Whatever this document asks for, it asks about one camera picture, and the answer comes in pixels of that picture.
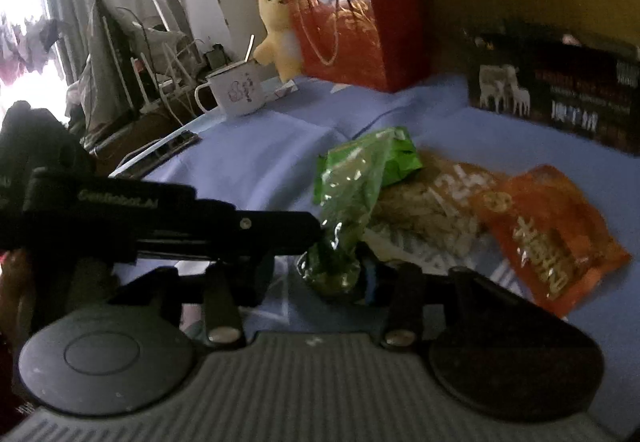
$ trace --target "person's arm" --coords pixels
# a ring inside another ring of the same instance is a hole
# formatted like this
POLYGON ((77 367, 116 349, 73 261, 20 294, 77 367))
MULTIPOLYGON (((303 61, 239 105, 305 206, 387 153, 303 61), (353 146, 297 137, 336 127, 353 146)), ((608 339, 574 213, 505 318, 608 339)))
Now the person's arm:
POLYGON ((23 250, 7 254, 0 273, 0 332, 15 341, 15 328, 20 299, 32 285, 29 257, 23 250))

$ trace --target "red box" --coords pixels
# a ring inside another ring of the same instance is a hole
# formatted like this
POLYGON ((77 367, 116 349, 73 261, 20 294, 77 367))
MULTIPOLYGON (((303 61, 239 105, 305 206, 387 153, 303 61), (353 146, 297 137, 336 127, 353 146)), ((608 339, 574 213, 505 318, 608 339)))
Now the red box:
POLYGON ((382 92, 430 74, 420 0, 289 0, 304 73, 382 92))

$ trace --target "orange package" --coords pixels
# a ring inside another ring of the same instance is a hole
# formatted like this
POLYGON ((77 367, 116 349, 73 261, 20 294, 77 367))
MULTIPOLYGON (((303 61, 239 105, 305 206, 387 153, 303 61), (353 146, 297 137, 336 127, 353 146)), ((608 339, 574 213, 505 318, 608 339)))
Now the orange package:
POLYGON ((558 317, 631 259, 598 210, 552 166, 500 181, 470 203, 536 303, 558 317))

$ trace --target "blue tablecloth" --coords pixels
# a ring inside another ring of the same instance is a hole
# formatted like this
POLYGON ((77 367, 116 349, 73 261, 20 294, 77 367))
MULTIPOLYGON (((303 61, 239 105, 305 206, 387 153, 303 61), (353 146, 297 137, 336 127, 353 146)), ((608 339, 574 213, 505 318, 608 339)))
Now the blue tablecloth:
MULTIPOLYGON (((316 157, 368 130, 409 129, 417 146, 454 160, 505 173, 552 164, 567 174, 603 213, 614 236, 640 260, 640 160, 546 127, 468 108, 466 82, 436 77, 396 95, 298 80, 299 91, 253 115, 201 133, 203 141, 149 178, 193 185, 200 198, 229 201, 240 209, 309 210, 316 157)), ((447 265, 447 257, 438 263, 447 265)), ((514 291, 522 291, 491 239, 468 265, 514 291)), ((590 413, 619 436, 640 424, 640 271, 634 261, 607 277, 568 320, 590 334, 606 356, 604 382, 590 413)), ((130 279, 148 264, 128 269, 130 279)), ((291 264, 276 270, 265 303, 248 314, 257 329, 375 331, 383 311, 328 305, 300 281, 291 264)), ((428 328, 438 328, 434 312, 428 328)))

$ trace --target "green plastic packaging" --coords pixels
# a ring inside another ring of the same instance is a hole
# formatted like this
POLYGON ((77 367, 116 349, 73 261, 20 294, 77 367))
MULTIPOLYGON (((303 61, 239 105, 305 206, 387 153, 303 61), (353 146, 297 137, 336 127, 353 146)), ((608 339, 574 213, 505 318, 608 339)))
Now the green plastic packaging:
POLYGON ((406 129, 388 128, 332 149, 318 162, 314 201, 322 206, 322 240, 300 258, 302 278, 331 299, 359 299, 355 248, 382 187, 399 182, 422 163, 406 129))

